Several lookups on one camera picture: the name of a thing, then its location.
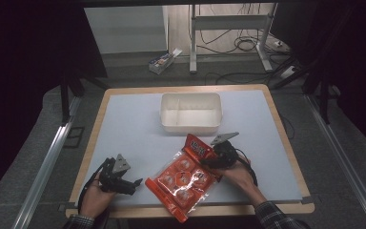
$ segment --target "red snack bag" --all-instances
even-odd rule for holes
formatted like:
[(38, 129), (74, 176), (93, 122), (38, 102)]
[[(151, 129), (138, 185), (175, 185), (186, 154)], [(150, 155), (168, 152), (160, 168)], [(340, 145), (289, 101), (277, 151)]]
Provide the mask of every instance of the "red snack bag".
[(210, 187), (221, 179), (199, 162), (201, 158), (214, 157), (213, 148), (196, 136), (187, 135), (182, 152), (155, 177), (147, 178), (145, 184), (177, 220), (184, 222)]

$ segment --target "human hand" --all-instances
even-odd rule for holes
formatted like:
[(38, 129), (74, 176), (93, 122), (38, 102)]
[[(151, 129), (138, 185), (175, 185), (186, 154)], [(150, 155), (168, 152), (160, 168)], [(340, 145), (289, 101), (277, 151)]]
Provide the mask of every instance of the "human hand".
[(254, 179), (249, 173), (248, 169), (241, 162), (236, 163), (228, 169), (216, 170), (220, 175), (227, 178), (233, 185), (239, 187), (251, 201), (255, 208), (260, 203), (267, 201), (257, 186), (254, 185)]
[(80, 215), (95, 219), (99, 216), (110, 204), (115, 196), (115, 192), (107, 193), (100, 189), (99, 174), (88, 187), (85, 196), (82, 200)]

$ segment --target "table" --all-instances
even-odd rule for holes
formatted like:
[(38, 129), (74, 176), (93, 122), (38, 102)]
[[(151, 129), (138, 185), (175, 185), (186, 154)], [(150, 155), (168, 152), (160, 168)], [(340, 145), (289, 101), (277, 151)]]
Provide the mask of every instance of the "table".
[[(109, 100), (114, 94), (163, 94), (163, 93), (216, 93), (227, 91), (249, 91), (249, 90), (261, 90), (266, 98), (269, 109), (274, 118), (275, 126), (278, 130), (279, 137), (285, 148), (287, 157), (291, 163), (293, 172), (295, 174), (296, 182), (303, 196), (303, 200), (292, 203), (277, 204), (277, 206), (287, 214), (306, 214), (312, 213), (315, 209), (315, 205), (309, 201), (310, 193), (305, 183), (303, 175), (298, 167), (294, 152), (290, 145), (290, 142), (285, 134), (284, 128), (281, 124), (278, 112), (275, 108), (272, 96), (265, 85), (241, 85), (241, 86), (196, 86), (196, 87), (162, 87), (162, 88), (130, 88), (130, 89), (110, 89), (107, 90), (98, 115), (96, 117), (91, 138), (88, 143), (87, 150), (85, 152), (78, 176), (72, 189), (69, 202), (76, 202), (79, 196), (79, 191), (84, 185), (84, 178), (87, 174), (94, 148), (96, 146), (96, 140), (98, 138), (101, 124), (104, 120), (105, 112)], [(67, 209), (66, 216), (76, 214), (76, 209)], [(217, 206), (197, 206), (196, 210), (191, 212), (191, 217), (207, 217), (207, 216), (240, 216), (240, 215), (253, 215), (254, 208), (249, 205), (238, 204), (225, 204)], [(168, 210), (163, 206), (160, 207), (117, 207), (116, 211), (111, 212), (111, 218), (118, 219), (133, 219), (133, 218), (164, 218), (171, 217)]]

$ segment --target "white plastic bin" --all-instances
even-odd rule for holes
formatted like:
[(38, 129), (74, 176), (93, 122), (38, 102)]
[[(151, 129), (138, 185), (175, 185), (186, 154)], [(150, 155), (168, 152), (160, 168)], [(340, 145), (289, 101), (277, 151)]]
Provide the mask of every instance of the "white plastic bin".
[(167, 132), (211, 134), (222, 120), (219, 94), (163, 94), (161, 122)]

